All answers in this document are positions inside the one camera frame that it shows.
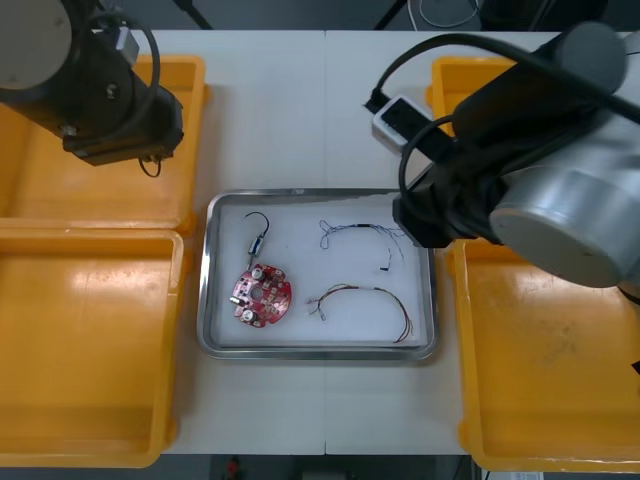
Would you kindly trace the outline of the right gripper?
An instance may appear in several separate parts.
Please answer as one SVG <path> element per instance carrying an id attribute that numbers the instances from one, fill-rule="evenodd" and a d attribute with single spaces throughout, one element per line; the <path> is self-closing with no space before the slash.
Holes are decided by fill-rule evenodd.
<path id="1" fill-rule="evenodd" d="M 438 168 L 426 167 L 408 186 L 415 210 L 398 195 L 392 203 L 394 222 L 416 247 L 442 249 L 456 240 L 484 239 L 500 245 L 482 200 L 477 202 L 454 183 L 438 182 Z"/>

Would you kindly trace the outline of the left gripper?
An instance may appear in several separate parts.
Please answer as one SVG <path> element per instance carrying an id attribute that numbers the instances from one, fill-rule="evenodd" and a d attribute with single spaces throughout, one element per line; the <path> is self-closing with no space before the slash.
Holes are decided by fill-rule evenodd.
<path id="1" fill-rule="evenodd" d="M 174 155 L 184 137 L 183 106 L 163 87 L 142 120 L 133 128 L 107 139 L 80 141 L 66 137 L 63 148 L 92 166 L 141 159 L 162 161 Z"/>

